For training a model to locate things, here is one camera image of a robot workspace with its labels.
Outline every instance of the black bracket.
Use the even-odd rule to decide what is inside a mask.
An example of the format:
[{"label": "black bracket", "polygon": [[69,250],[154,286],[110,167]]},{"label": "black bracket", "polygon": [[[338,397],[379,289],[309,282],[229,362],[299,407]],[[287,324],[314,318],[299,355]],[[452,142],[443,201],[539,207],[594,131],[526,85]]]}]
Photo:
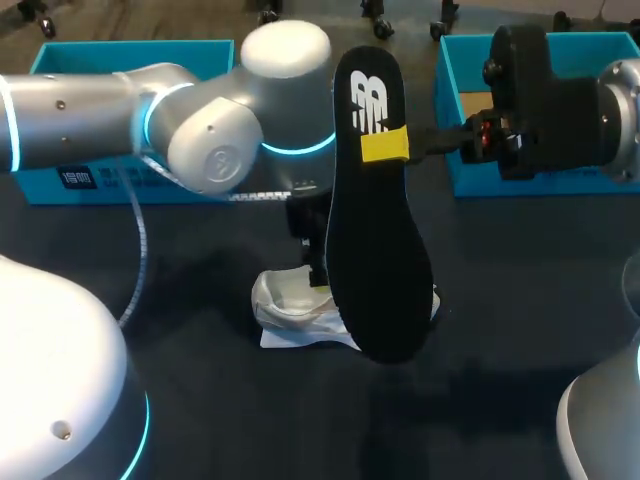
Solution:
[{"label": "black bracket", "polygon": [[324,248],[329,224],[332,190],[300,190],[287,198],[289,233],[300,240],[302,263],[311,267],[311,287],[329,285],[324,262]]}]

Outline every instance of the blue led ring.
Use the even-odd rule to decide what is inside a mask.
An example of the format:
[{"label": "blue led ring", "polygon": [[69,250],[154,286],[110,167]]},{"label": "blue led ring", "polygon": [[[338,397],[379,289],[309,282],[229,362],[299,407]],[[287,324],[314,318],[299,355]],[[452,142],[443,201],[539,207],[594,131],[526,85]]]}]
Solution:
[{"label": "blue led ring", "polygon": [[160,102],[171,95],[173,92],[177,92],[185,87],[192,87],[193,83],[180,83],[178,85],[174,85],[173,87],[167,88],[162,92],[158,93],[153,100],[151,101],[151,105],[147,109],[147,113],[144,115],[144,124],[143,124],[143,132],[144,139],[147,141],[147,145],[151,146],[151,141],[149,140],[149,123],[151,122],[151,116],[153,115],[153,111],[158,108]]},{"label": "blue led ring", "polygon": [[131,460],[131,464],[129,465],[129,468],[127,468],[127,470],[124,472],[122,477],[120,477],[120,480],[127,480],[131,476],[131,474],[136,468],[136,465],[138,464],[138,461],[140,460],[140,457],[142,456],[142,452],[144,450],[145,444],[147,443],[147,436],[149,434],[149,424],[151,423],[151,411],[149,409],[149,397],[145,394],[144,398],[147,405],[147,419],[144,424],[144,433],[142,434],[142,440],[140,440],[140,446],[138,447],[138,451],[133,457],[133,460]]},{"label": "blue led ring", "polygon": [[9,125],[9,138],[11,140],[11,172],[17,172],[20,168],[20,136],[18,134],[18,119],[16,109],[11,96],[11,86],[5,78],[0,75],[0,96],[4,102],[4,109],[7,113],[7,124]]},{"label": "blue led ring", "polygon": [[332,133],[329,136],[329,138],[318,143],[317,145],[314,145],[313,147],[309,147],[309,148],[301,148],[298,150],[286,150],[284,148],[276,148],[276,147],[272,147],[271,145],[267,145],[266,143],[263,143],[262,146],[267,150],[274,153],[279,153],[280,155],[305,155],[307,153],[313,153],[323,149],[324,147],[329,145],[331,142],[333,142],[335,138],[336,138],[336,134]]}]

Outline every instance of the box label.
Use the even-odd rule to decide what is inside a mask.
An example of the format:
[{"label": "box label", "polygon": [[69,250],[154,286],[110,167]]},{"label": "box label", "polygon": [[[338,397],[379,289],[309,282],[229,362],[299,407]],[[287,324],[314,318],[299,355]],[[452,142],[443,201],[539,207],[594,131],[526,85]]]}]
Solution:
[{"label": "box label", "polygon": [[95,190],[98,188],[91,170],[84,165],[58,167],[62,186],[67,190]]}]

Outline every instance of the new balance logo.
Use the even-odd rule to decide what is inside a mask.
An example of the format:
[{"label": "new balance logo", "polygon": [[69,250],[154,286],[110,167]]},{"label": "new balance logo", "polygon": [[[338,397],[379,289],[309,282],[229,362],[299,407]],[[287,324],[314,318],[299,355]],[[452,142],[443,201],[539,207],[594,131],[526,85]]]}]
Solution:
[{"label": "new balance logo", "polygon": [[389,129],[381,122],[388,117],[387,87],[378,77],[356,70],[351,73],[351,101],[360,107],[353,112],[353,126],[362,133],[381,133]]}]

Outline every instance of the screw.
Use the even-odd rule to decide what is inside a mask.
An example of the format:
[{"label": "screw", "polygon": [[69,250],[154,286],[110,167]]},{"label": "screw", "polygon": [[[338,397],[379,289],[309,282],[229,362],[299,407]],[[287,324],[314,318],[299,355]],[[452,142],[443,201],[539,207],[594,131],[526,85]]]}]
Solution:
[{"label": "screw", "polygon": [[492,86],[502,74],[502,65],[497,64],[493,58],[484,62],[484,68],[482,69],[482,78],[484,79],[484,83]]}]

